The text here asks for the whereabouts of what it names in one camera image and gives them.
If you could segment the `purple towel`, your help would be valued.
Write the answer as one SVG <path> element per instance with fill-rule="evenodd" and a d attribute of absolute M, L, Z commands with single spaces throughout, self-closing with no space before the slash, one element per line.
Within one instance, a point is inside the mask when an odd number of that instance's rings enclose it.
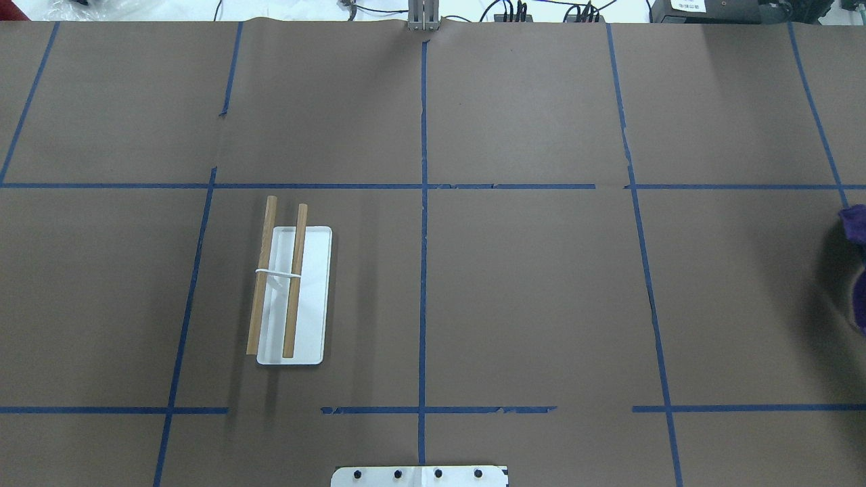
<path fill-rule="evenodd" d="M 857 204 L 842 209 L 839 212 L 842 220 L 842 228 L 845 237 L 853 243 L 858 250 L 859 258 L 863 263 L 863 271 L 854 281 L 852 290 L 852 311 L 854 326 L 857 331 L 865 335 L 865 206 Z"/>

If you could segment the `white wooden towel rack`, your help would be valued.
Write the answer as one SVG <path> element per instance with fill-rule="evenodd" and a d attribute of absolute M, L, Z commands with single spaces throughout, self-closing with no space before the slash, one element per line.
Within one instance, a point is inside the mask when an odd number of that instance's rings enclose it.
<path fill-rule="evenodd" d="M 319 366 L 325 358 L 333 230 L 311 226 L 299 204 L 294 226 L 277 225 L 266 198 L 246 352 L 264 367 Z"/>

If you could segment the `black power box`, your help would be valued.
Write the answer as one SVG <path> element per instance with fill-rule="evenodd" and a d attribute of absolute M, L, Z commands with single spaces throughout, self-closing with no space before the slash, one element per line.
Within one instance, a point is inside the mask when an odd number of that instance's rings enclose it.
<path fill-rule="evenodd" d="M 762 24 L 758 1 L 653 1 L 653 24 Z"/>

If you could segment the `aluminium frame post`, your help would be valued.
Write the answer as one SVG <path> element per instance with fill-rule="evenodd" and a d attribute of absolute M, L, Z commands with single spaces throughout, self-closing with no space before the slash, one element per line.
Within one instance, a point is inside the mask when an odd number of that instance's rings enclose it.
<path fill-rule="evenodd" d="M 441 25 L 439 0 L 408 0 L 407 27 L 411 31 L 435 31 Z"/>

